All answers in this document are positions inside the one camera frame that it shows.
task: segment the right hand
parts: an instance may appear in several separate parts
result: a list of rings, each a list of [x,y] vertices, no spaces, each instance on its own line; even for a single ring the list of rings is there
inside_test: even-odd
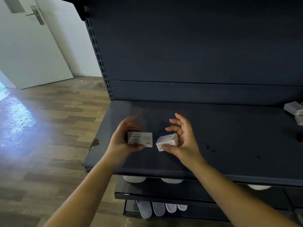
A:
[[[182,115],[176,113],[176,119],[169,121],[179,126],[165,128],[167,131],[175,131],[179,137],[179,146],[163,144],[162,149],[176,155],[181,163],[192,171],[196,164],[207,164],[202,157],[190,122]]]

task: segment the gray slipper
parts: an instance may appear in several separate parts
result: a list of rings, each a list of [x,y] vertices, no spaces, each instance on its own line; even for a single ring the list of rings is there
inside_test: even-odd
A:
[[[154,208],[154,213],[158,216],[161,217],[165,214],[165,205],[164,203],[161,202],[152,202],[152,206]]]
[[[144,219],[148,219],[152,215],[152,207],[149,202],[146,201],[137,201],[140,214]]]

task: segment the white wall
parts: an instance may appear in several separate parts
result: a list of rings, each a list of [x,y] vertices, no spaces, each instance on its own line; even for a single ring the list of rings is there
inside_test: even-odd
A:
[[[83,22],[74,5],[62,0],[36,0],[73,75],[102,76]]]
[[[1,72],[0,70],[0,82],[4,85],[4,87],[15,88],[16,86]]]

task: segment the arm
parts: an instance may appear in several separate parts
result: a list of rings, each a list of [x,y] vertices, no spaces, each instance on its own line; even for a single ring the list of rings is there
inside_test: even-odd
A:
[[[136,116],[126,118],[119,124],[102,159],[44,227],[90,226],[114,169],[131,152],[144,148],[143,145],[128,145],[124,139],[128,129],[138,128],[131,123],[135,118]]]
[[[176,113],[176,119],[170,122],[179,125],[166,128],[178,133],[179,147],[164,144],[162,148],[176,155],[194,173],[235,227],[298,226],[208,165],[200,154],[191,124],[186,118]]]

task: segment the door handle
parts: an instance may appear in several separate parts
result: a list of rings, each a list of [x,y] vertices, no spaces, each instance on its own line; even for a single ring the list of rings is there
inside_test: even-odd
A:
[[[37,20],[38,20],[38,22],[40,23],[40,25],[45,25],[42,17],[40,16],[40,13],[37,10],[37,7],[35,5],[31,5],[31,9],[32,9],[33,13],[32,14],[28,14],[26,16],[35,15],[36,18],[37,18]]]

